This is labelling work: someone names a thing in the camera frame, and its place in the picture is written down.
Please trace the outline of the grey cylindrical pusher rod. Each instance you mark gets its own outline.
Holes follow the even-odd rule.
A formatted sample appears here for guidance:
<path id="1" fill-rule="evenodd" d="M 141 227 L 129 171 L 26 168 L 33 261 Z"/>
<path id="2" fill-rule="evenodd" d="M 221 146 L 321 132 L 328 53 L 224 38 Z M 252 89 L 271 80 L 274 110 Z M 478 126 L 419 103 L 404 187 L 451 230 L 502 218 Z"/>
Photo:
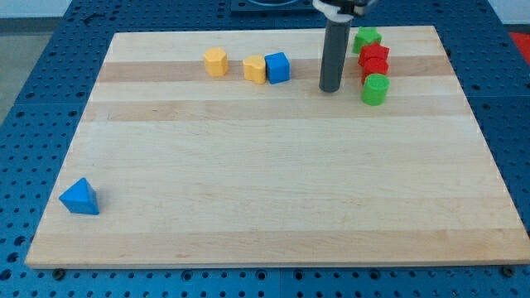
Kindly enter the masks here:
<path id="1" fill-rule="evenodd" d="M 350 28 L 351 21 L 326 23 L 319 82 L 320 89 L 326 93 L 340 88 Z"/>

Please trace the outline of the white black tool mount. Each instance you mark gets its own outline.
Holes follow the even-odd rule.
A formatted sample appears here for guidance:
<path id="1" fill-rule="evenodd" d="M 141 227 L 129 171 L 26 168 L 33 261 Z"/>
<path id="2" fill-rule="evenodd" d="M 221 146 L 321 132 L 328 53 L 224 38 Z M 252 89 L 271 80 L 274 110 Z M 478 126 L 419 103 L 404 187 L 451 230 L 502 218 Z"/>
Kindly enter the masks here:
<path id="1" fill-rule="evenodd" d="M 313 0 L 311 4 L 329 21 L 349 22 L 370 12 L 378 0 Z"/>

